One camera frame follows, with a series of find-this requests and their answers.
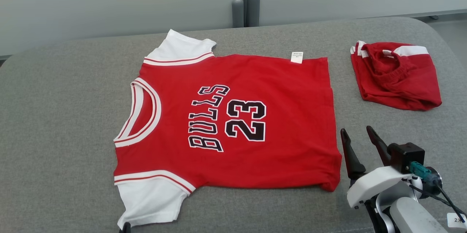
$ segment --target basketball jersey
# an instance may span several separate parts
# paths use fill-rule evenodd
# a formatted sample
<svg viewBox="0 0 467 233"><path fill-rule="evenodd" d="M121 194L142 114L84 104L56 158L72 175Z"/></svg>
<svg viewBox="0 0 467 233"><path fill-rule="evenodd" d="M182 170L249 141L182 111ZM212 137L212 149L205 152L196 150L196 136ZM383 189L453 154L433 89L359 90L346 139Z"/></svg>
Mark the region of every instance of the basketball jersey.
<svg viewBox="0 0 467 233"><path fill-rule="evenodd" d="M120 228L175 220L202 186L337 187L327 58L215 57L215 44L170 30L131 83L114 140Z"/></svg>

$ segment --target folded red garment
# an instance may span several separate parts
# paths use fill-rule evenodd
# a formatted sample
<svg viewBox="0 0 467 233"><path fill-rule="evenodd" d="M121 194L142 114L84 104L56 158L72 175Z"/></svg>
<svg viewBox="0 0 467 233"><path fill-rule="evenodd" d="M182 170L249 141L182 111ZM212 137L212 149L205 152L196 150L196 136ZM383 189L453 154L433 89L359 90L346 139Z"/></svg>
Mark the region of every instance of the folded red garment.
<svg viewBox="0 0 467 233"><path fill-rule="evenodd" d="M351 53L364 100L402 110L426 111L441 105L436 69L425 47L359 41Z"/></svg>

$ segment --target white sleeve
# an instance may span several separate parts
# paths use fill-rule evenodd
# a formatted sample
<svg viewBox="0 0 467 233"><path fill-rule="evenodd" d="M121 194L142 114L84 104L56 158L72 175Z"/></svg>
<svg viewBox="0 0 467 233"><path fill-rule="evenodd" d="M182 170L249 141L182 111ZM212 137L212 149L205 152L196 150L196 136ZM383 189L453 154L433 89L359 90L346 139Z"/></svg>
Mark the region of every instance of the white sleeve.
<svg viewBox="0 0 467 233"><path fill-rule="evenodd" d="M152 179L117 185L126 211L117 225L165 223L177 219L188 193L165 179Z"/></svg>
<svg viewBox="0 0 467 233"><path fill-rule="evenodd" d="M200 58L213 56L212 47L215 45L210 39L197 40L170 30L162 44L145 57L145 63L177 65L183 61L199 61Z"/></svg>

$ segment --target gray fabric surface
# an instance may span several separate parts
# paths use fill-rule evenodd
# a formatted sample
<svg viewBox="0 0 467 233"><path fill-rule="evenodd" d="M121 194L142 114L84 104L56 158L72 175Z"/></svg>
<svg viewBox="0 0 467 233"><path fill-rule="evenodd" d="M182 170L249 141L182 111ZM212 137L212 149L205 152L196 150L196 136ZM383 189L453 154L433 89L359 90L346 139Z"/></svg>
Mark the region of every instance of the gray fabric surface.
<svg viewBox="0 0 467 233"><path fill-rule="evenodd" d="M386 142L413 142L442 174L447 193L467 209L467 75L428 25L408 18L186 32L217 42L215 54L329 57L337 131L345 127L367 170L382 166L365 126ZM165 34L76 40L29 50L0 68L0 232L116 233L124 211L113 186L112 139L127 119L130 81ZM443 104L403 111L361 99L350 46L394 41L426 46L437 68ZM338 147L341 151L340 138ZM334 193L317 187L239 190L205 187L183 205L178 221L141 226L148 232L368 233L365 210L347 205L345 165ZM445 225L450 209L421 203Z"/></svg>

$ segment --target white clothing tag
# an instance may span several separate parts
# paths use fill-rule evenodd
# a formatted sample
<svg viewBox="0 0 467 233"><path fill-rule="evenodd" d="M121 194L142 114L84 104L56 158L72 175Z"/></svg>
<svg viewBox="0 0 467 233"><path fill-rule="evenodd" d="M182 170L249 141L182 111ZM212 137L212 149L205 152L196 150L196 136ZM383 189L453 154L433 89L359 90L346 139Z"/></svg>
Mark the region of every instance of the white clothing tag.
<svg viewBox="0 0 467 233"><path fill-rule="evenodd" d="M466 216L461 214L464 221L467 223ZM456 213L447 213L447 226L450 228L464 228L467 229L467 226L460 221L460 218L457 216Z"/></svg>
<svg viewBox="0 0 467 233"><path fill-rule="evenodd" d="M292 57L290 57L291 62L302 63L303 60L303 51L294 51L292 52Z"/></svg>

